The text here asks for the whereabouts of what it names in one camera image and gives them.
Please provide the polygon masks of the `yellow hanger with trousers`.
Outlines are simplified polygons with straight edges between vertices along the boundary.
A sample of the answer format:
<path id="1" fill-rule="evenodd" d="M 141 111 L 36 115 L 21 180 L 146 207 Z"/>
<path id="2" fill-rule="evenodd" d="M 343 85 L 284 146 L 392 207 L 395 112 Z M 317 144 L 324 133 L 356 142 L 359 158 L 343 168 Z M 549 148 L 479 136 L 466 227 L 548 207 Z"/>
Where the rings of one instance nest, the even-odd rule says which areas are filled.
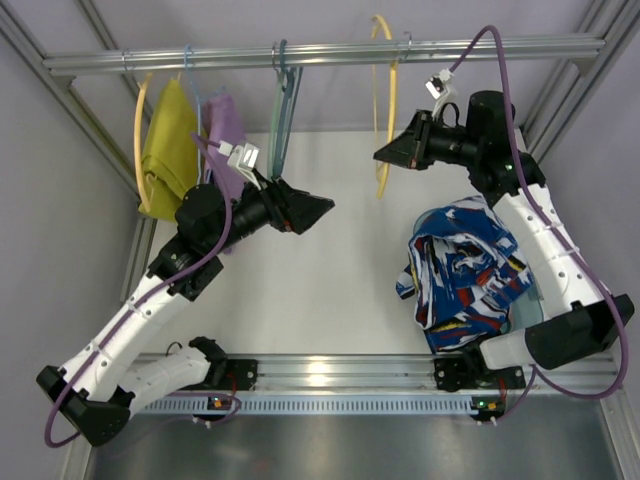
<path id="1" fill-rule="evenodd" d="M 371 40 L 376 40 L 379 35 L 382 35 L 386 41 L 393 39 L 392 30 L 381 14 L 374 14 L 371 17 L 372 29 L 370 34 Z M 388 78 L 388 108 L 387 108 L 387 131 L 386 141 L 390 142 L 394 138 L 396 131 L 396 119 L 397 119 L 397 101 L 398 101 L 398 67 L 401 64 L 402 50 L 396 54 L 394 59 L 389 62 L 389 78 Z M 380 142 L 380 129 L 379 129 L 379 114 L 378 114 L 378 77 L 376 66 L 371 68 L 372 72 L 372 106 L 373 106 L 373 128 L 374 128 L 374 140 L 376 146 L 381 146 Z M 387 184 L 390 175 L 390 165 L 384 162 L 378 161 L 376 163 L 376 182 L 377 191 L 376 198 L 381 200 L 386 193 Z"/>

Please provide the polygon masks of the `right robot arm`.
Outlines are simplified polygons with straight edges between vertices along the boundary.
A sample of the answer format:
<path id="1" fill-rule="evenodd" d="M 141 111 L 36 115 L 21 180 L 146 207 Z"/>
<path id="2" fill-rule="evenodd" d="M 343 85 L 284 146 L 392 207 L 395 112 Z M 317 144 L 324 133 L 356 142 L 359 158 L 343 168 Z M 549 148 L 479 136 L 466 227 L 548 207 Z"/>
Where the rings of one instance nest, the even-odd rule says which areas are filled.
<path id="1" fill-rule="evenodd" d="M 521 248 L 544 315 L 536 325 L 480 342 L 484 366 L 554 370 L 623 344 L 635 308 L 628 295 L 612 295 L 586 264 L 554 209 L 540 167 L 517 146 L 514 116 L 505 93 L 476 92 L 464 125 L 448 126 L 441 115 L 419 110 L 374 157 L 416 171 L 437 161 L 466 168 Z"/>

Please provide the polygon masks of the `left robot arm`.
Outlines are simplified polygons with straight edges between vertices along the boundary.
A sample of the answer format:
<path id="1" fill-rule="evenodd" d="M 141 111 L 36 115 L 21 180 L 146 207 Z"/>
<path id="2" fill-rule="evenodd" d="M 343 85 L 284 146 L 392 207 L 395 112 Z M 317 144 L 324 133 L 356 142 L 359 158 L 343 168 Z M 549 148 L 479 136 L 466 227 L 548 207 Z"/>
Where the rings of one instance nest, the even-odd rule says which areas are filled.
<path id="1" fill-rule="evenodd" d="M 281 178 L 248 183 L 237 200 L 222 181 L 192 187 L 176 212 L 176 234 L 120 310 L 73 358 L 37 375 L 53 403 L 46 444 L 61 445 L 50 437 L 57 415 L 77 436 L 100 447 L 154 401 L 186 387 L 213 389 L 224 382 L 228 356 L 203 336 L 144 367 L 133 364 L 164 325 L 222 272 L 220 252 L 265 226 L 302 235 L 334 206 L 333 200 L 295 189 Z"/>

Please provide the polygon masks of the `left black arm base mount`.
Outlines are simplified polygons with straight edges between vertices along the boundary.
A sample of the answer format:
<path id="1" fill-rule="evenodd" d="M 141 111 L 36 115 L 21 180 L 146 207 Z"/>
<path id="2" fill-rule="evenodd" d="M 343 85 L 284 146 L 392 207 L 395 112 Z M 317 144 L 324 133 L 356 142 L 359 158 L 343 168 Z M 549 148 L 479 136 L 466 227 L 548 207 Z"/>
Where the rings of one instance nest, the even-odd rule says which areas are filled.
<path id="1" fill-rule="evenodd" d="M 258 379 L 259 361 L 251 358 L 229 358 L 211 366 L 200 390 L 244 392 L 254 388 Z"/>

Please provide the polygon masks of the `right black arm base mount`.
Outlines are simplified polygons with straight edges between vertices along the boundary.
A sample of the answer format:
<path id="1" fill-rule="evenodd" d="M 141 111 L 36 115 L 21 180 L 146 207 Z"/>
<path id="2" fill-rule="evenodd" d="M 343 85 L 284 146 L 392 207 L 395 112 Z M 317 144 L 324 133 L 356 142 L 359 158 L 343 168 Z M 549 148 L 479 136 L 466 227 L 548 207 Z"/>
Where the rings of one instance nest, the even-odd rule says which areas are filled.
<path id="1" fill-rule="evenodd" d="M 484 363 L 473 353 L 438 357 L 433 362 L 438 390 L 454 393 L 463 389 L 479 389 L 488 385 Z"/>

